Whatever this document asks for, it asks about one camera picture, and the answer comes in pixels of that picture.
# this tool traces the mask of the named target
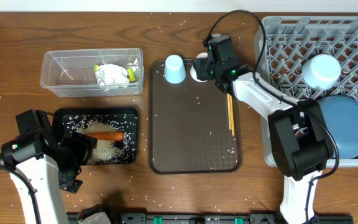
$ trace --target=brown tray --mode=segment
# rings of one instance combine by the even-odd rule
[[[194,60],[183,61],[186,78],[179,84],[163,76],[165,60],[150,69],[149,166],[158,174],[234,171],[242,151],[239,129],[230,130],[227,95],[214,81],[192,79]],[[233,114],[236,121],[237,103]]]

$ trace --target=carrot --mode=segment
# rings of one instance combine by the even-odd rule
[[[124,140],[124,133],[119,132],[119,131],[85,133],[85,134],[87,136],[94,137],[98,140],[107,140],[107,141],[122,141],[122,140]]]

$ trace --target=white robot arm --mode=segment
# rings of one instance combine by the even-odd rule
[[[63,133],[53,132],[43,111],[26,111],[17,115],[16,120],[21,135],[2,145],[0,161],[23,177],[35,192],[33,204],[24,181],[11,173],[22,201],[26,224],[72,223],[69,222],[60,191],[75,194],[80,188],[82,181],[75,178],[81,170],[80,166],[86,165],[97,140],[79,133],[64,136]],[[111,224],[105,212],[99,209],[92,211],[75,222]]]
[[[259,79],[259,82],[269,88],[271,91],[282,95],[278,90],[269,85],[263,79]],[[261,87],[255,84],[255,81],[252,76],[252,72],[249,72],[245,75],[241,75],[237,80],[233,82],[233,89],[235,97],[239,101],[243,101],[251,106],[256,112],[258,112],[263,119],[267,122],[268,115],[274,113],[276,110],[287,110],[292,106],[281,102],[276,99],[276,97],[270,95]],[[290,100],[296,103],[297,99],[286,96],[286,100]],[[301,224],[306,220],[305,215],[305,205],[306,198],[309,187],[309,180],[312,177],[321,175],[322,171],[314,171],[301,180],[296,181],[293,177],[284,176],[284,196],[283,202],[280,205],[280,211],[284,219],[289,224]],[[314,216],[313,211],[313,199],[314,193],[316,190],[316,184],[312,186],[310,200],[309,200],[309,209],[308,216],[311,218]]]

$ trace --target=wooden table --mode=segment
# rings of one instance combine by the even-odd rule
[[[134,211],[134,208],[148,212],[221,214],[278,210],[283,196],[283,175],[264,162],[260,116],[247,105],[239,105],[244,162],[238,171],[157,175],[147,164],[147,73],[144,91],[136,96],[59,98],[39,84],[42,58],[49,50],[138,47],[144,53],[145,71],[154,61],[171,54],[194,57],[204,51],[201,39],[220,15],[0,13],[0,152],[3,143],[18,135],[15,115],[23,111],[54,112],[69,106],[134,106],[140,115],[137,143],[140,150],[136,161],[130,165],[83,167],[78,178],[84,184],[79,192],[74,195],[62,191],[69,212],[103,202],[115,212]],[[259,14],[260,18],[269,15],[272,14]],[[234,15],[225,19],[216,32],[231,35],[242,62],[254,65],[253,38],[257,28],[251,17]],[[339,169],[334,176],[319,181],[314,209],[318,213],[351,214],[358,223],[358,169]],[[9,175],[2,171],[0,223],[24,223],[17,190]]]

